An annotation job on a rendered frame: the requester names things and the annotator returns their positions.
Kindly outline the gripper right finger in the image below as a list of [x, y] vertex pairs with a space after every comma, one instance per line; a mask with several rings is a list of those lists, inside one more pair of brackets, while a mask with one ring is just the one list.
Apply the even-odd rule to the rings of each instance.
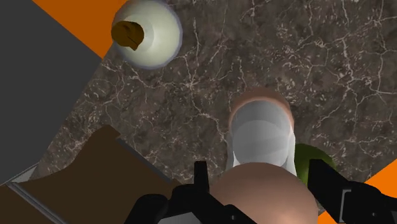
[[397, 198], [345, 179], [321, 159], [310, 160], [307, 187], [337, 223], [397, 224]]

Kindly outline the green round fruit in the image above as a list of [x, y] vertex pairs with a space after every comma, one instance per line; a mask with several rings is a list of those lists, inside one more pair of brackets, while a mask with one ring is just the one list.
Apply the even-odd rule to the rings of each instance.
[[308, 182], [310, 159], [321, 159], [332, 168], [336, 169], [333, 159], [323, 150], [308, 144], [296, 144], [294, 158], [296, 175], [305, 185], [307, 185]]

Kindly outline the brown flat box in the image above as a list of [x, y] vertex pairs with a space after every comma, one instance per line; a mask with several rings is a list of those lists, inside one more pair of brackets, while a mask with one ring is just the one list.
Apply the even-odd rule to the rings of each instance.
[[0, 186], [0, 224], [124, 224], [139, 197], [170, 197], [179, 182], [118, 137], [107, 125], [65, 169]]

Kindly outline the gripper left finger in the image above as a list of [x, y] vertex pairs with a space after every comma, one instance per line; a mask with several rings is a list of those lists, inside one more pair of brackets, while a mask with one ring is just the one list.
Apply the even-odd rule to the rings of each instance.
[[257, 224], [231, 204], [209, 193], [205, 161], [194, 163], [194, 183], [179, 185], [171, 198], [147, 194], [134, 204], [124, 224]]

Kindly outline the pink and white bottle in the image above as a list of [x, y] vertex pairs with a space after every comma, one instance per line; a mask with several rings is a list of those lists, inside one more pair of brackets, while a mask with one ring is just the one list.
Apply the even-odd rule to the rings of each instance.
[[235, 102], [226, 172], [211, 194], [257, 224], [317, 224], [314, 196], [297, 178], [294, 119], [286, 99], [264, 87]]

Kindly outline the white bottle with brown cork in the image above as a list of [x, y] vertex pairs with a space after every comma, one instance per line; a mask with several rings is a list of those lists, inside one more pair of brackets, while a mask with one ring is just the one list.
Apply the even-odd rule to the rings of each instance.
[[116, 12], [111, 37], [127, 62], [142, 69], [158, 69], [178, 54], [183, 28], [164, 0], [128, 0]]

